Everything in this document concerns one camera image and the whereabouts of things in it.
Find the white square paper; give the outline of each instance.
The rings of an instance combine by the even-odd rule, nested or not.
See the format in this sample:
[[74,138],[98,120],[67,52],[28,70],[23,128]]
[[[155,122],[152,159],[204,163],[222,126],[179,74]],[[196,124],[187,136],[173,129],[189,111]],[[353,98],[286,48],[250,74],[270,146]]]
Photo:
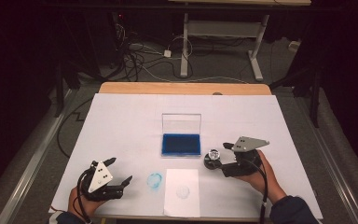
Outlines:
[[197,169],[167,170],[164,215],[200,217],[199,171]]

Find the white table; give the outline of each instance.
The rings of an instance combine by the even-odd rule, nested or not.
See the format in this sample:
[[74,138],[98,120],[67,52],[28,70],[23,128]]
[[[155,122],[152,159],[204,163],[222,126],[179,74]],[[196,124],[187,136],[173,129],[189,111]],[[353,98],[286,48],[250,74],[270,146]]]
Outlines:
[[[201,157],[161,158],[162,113],[202,115]],[[166,170],[198,169],[200,217],[191,219],[257,221],[262,195],[246,183],[225,178],[220,170],[211,171],[203,165],[203,155],[211,148],[221,149],[223,163],[233,161],[233,153],[224,150],[222,144],[235,142],[240,135],[269,140],[270,145],[260,149],[282,187],[288,194],[305,199],[313,214],[323,218],[272,95],[96,94],[52,206],[66,209],[70,189],[92,161],[116,157],[108,167],[114,176],[111,184],[119,184],[130,175],[133,179],[124,196],[104,204],[96,216],[176,219],[163,215]],[[163,177],[158,189],[147,185],[152,174]]]

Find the sleeve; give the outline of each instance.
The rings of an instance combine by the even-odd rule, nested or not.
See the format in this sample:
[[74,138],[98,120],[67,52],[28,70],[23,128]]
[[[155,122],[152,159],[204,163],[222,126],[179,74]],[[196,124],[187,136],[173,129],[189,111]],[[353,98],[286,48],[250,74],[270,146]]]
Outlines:
[[303,199],[293,196],[286,196],[277,201],[271,208],[269,218],[274,224],[319,224],[319,221],[313,216],[307,203]]
[[72,213],[68,212],[55,212],[48,224],[84,224],[84,221]]

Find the human hand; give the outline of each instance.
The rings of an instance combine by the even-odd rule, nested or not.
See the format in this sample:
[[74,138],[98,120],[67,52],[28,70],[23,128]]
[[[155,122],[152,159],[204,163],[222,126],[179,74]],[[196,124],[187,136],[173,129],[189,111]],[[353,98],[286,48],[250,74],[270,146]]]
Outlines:
[[[266,156],[260,150],[257,150],[258,155],[260,156],[261,161],[263,162],[264,166],[261,165],[260,169],[266,174],[267,181],[268,181],[268,198],[272,203],[276,203],[281,198],[286,196],[286,193],[283,191],[281,186],[278,183],[278,180],[275,177],[274,171],[272,170],[269,161],[267,161]],[[254,189],[257,191],[264,193],[265,183],[263,176],[256,172],[251,175],[242,175],[242,176],[235,176],[239,180],[248,182]]]
[[[87,216],[92,217],[95,213],[95,210],[99,208],[101,205],[103,205],[106,201],[102,202],[93,202],[87,200],[84,195],[80,196],[81,202],[83,204],[84,210],[87,214]],[[81,218],[83,221],[86,222],[86,220],[82,217],[80,205],[79,205],[79,199],[77,198],[77,188],[74,187],[71,190],[71,194],[69,195],[69,202],[68,202],[68,212],[74,214],[75,216]]]

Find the metal bracket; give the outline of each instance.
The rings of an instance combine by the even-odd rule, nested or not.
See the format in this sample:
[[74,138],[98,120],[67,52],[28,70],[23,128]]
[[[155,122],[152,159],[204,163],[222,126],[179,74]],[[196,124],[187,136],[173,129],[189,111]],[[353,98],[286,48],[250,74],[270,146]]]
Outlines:
[[231,150],[234,152],[247,152],[266,145],[269,145],[269,141],[241,136]]

